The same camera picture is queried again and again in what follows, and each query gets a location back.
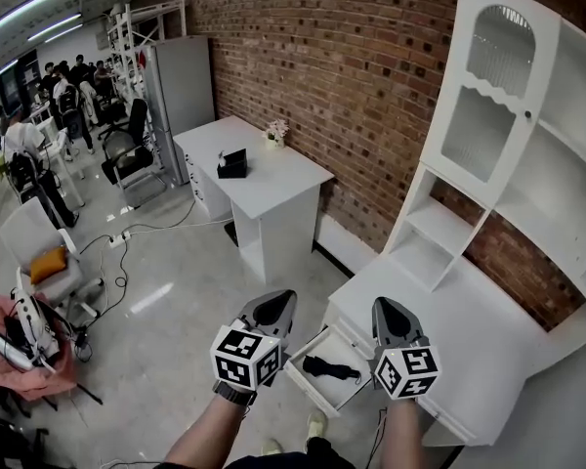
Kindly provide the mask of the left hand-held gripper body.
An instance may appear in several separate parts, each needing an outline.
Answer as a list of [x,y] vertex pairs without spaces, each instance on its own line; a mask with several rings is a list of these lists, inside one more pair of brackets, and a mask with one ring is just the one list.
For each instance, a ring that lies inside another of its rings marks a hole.
[[289,334],[268,335],[248,328],[237,316],[231,324],[221,326],[210,347],[215,377],[248,392],[270,387],[290,358],[286,352]]

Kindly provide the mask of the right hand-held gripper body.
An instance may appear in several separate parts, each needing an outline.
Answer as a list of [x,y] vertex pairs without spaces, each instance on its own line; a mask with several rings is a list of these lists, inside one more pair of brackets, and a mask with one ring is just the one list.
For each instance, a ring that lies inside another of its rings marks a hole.
[[393,401],[426,395],[441,375],[435,346],[383,349],[371,370]]

